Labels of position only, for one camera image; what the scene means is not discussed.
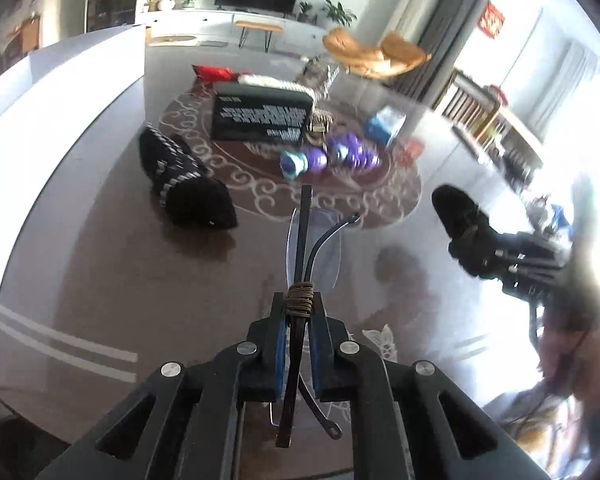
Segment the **red wall hanging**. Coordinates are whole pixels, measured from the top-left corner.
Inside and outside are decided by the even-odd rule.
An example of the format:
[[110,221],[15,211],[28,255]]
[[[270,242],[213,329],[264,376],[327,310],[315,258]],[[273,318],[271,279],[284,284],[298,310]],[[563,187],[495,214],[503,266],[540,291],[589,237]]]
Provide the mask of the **red wall hanging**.
[[486,37],[495,39],[500,34],[504,23],[504,14],[498,10],[491,1],[486,3],[486,7],[478,21],[478,29],[480,29]]

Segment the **black metal hair clips bundle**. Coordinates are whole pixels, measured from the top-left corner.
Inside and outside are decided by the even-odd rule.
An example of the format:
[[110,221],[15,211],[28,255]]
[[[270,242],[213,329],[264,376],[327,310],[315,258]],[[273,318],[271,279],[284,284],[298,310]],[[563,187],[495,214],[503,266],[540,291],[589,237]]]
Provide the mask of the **black metal hair clips bundle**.
[[309,258],[305,258],[309,220],[311,220],[313,188],[303,184],[301,188],[301,202],[298,223],[297,247],[295,248],[295,261],[293,282],[288,288],[285,306],[289,320],[289,370],[287,375],[285,394],[283,395],[283,411],[278,426],[276,437],[277,448],[289,448],[295,413],[295,400],[301,385],[301,362],[303,341],[307,321],[313,313],[315,287],[312,281],[315,259],[321,248],[338,232],[350,224],[359,221],[359,213],[353,212],[334,226],[329,228],[314,243]]

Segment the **blue white nail cream box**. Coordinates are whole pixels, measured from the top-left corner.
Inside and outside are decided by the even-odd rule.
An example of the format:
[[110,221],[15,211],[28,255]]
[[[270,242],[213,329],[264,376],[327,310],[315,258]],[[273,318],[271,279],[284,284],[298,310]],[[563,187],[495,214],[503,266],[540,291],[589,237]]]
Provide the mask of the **blue white nail cream box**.
[[365,138],[383,148],[388,148],[400,133],[406,118],[407,115],[402,110],[391,106],[382,107],[367,120],[364,129]]

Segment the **purple toy figure bundle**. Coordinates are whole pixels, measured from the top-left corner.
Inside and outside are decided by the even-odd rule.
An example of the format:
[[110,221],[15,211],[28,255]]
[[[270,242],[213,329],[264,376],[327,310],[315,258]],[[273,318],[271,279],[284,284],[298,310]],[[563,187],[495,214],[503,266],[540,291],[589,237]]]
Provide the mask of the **purple toy figure bundle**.
[[280,172],[288,180],[332,169],[368,172],[377,169],[380,164],[380,156],[373,145],[353,132],[329,136],[321,148],[306,144],[296,151],[282,151],[279,155]]

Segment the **green potted plant right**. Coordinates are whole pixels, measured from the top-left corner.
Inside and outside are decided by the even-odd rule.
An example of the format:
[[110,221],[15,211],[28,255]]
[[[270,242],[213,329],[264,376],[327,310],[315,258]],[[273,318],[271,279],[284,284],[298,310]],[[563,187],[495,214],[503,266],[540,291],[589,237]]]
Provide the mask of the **green potted plant right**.
[[321,13],[333,26],[347,28],[357,21],[357,15],[345,8],[340,1],[324,0]]

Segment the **gold rhinestone hair claw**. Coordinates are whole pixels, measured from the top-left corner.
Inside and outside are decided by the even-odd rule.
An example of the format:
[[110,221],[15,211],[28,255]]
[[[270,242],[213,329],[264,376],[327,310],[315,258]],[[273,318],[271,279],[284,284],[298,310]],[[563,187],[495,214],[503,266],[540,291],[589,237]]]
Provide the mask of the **gold rhinestone hair claw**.
[[317,148],[323,148],[327,143],[332,124],[333,116],[328,110],[314,108],[304,133],[306,142]]

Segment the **white floor air conditioner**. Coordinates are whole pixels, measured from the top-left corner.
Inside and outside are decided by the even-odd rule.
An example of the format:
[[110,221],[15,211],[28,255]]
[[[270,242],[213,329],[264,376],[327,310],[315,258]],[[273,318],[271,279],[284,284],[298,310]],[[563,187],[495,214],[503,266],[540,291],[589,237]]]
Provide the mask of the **white floor air conditioner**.
[[440,0],[400,0],[381,39],[396,32],[411,44],[418,44]]

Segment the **small potted plant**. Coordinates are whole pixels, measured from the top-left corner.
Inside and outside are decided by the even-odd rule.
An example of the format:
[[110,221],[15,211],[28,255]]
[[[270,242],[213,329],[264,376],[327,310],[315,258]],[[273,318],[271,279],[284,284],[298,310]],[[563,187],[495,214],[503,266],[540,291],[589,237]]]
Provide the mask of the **small potted plant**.
[[301,23],[307,23],[311,18],[313,4],[307,1],[301,1],[299,4],[299,9],[300,12],[298,14],[298,21]]

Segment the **red packet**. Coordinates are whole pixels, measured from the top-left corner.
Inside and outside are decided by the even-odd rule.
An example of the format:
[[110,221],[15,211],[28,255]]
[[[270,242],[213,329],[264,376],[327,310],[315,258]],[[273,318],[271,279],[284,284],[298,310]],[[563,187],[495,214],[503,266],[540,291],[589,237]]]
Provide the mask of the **red packet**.
[[204,82],[228,82],[238,78],[228,67],[193,65],[191,68],[196,77]]

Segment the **grey curtain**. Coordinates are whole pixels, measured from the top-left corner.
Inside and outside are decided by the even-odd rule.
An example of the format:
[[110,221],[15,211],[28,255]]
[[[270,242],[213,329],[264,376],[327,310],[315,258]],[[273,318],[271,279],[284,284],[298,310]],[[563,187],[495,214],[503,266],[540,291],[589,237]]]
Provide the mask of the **grey curtain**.
[[488,0],[440,0],[419,40],[430,60],[408,73],[397,88],[414,101],[432,106],[451,75]]

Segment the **orange butterfly lounge chair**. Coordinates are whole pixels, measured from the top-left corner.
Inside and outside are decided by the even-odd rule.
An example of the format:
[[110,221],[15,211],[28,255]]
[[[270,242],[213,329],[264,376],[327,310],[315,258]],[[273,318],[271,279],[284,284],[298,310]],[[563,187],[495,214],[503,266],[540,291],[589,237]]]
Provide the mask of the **orange butterfly lounge chair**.
[[349,73],[367,79],[388,79],[427,63],[431,55],[396,32],[388,32],[379,46],[364,46],[337,27],[323,38],[328,53]]

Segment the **black odor removing bar box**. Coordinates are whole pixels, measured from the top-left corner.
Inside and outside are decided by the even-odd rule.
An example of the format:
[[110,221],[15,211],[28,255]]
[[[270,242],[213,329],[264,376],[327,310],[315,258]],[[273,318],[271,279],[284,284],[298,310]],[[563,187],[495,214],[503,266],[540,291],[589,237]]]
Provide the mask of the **black odor removing bar box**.
[[210,136],[216,142],[300,146],[314,104],[305,90],[216,82]]

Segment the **wooden bench hairpin legs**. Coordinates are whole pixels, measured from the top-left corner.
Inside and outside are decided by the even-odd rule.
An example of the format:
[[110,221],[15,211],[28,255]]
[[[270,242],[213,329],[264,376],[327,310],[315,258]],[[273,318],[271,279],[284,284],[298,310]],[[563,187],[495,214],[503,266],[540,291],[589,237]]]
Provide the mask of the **wooden bench hairpin legs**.
[[285,30],[283,26],[271,23],[260,23],[239,20],[234,22],[234,25],[240,29],[240,37],[238,40],[238,48],[242,49],[249,38],[250,32],[263,32],[264,34],[264,51],[268,52],[271,48],[273,36],[276,34],[282,34]]

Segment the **white knitted cloth bundle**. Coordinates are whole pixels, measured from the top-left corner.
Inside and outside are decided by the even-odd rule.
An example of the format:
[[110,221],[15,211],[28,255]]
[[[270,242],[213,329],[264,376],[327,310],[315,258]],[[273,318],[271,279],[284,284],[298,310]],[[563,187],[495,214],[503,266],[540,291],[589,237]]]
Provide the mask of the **white knitted cloth bundle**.
[[313,102],[316,101],[316,94],[313,89],[303,86],[303,84],[298,84],[294,81],[286,81],[270,76],[253,74],[241,74],[238,77],[237,81],[239,82],[239,84],[244,84],[245,86],[288,90],[293,92],[304,93],[307,96],[309,96]]

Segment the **white tv cabinet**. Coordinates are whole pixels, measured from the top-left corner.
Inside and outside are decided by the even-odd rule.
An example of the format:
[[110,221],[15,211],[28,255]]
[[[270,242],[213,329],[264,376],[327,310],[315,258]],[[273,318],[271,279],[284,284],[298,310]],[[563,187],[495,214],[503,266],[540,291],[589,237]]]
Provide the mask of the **white tv cabinet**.
[[[152,39],[191,39],[197,44],[216,41],[237,46],[240,29],[234,25],[239,20],[271,23],[283,26],[282,34],[273,36],[271,50],[307,52],[320,51],[327,32],[316,25],[301,23],[290,18],[266,14],[227,10],[193,9],[147,12],[139,15],[137,22],[150,30]],[[250,32],[245,47],[263,49],[263,32]]]

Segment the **wooden dining chair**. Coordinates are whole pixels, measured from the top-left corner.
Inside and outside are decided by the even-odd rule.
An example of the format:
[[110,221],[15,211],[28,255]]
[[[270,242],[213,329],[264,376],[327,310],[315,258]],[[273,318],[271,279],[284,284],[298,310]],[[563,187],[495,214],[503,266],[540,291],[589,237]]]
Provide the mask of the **wooden dining chair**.
[[498,117],[504,106],[492,90],[480,87],[461,70],[454,70],[441,94],[442,116],[462,126],[481,148],[488,148],[498,135]]

